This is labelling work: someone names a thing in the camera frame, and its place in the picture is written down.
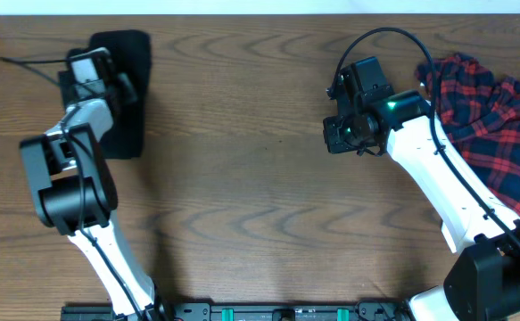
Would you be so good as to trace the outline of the black polo shirt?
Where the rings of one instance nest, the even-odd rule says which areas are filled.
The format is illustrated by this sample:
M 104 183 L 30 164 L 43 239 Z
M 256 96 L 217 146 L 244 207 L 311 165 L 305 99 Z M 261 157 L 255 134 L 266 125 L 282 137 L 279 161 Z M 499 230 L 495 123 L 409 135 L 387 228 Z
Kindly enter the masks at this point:
M 111 56 L 109 70 L 116 78 L 109 88 L 117 104 L 113 126 L 100 141 L 103 156 L 117 160 L 138 158 L 144 147 L 144 103 L 152 67 L 151 39 L 147 33 L 135 29 L 99 32 L 89 38 L 87 48 L 71 49 L 65 58 L 101 47 Z

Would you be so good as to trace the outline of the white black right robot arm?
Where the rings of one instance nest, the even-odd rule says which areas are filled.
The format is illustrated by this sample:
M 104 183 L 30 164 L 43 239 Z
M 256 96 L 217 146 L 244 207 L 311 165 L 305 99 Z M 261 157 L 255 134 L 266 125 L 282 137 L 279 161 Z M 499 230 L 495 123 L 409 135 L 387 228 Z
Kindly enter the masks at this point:
M 399 320 L 505 320 L 520 312 L 520 218 L 448 144 L 431 104 L 416 91 L 339 93 L 324 119 L 332 154 L 388 154 L 414 179 L 458 255 L 441 285 L 414 295 Z

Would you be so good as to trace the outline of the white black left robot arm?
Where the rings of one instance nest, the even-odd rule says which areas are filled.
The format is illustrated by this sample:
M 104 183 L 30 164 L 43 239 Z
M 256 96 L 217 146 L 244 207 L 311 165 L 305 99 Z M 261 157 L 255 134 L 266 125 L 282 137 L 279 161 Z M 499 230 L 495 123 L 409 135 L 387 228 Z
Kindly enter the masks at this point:
M 69 239 L 109 294 L 111 307 L 62 311 L 62 319 L 167 320 L 157 286 L 120 229 L 119 198 L 107 161 L 130 160 L 144 147 L 149 58 L 120 57 L 102 47 L 64 59 L 53 79 L 62 118 L 20 143 L 39 220 Z

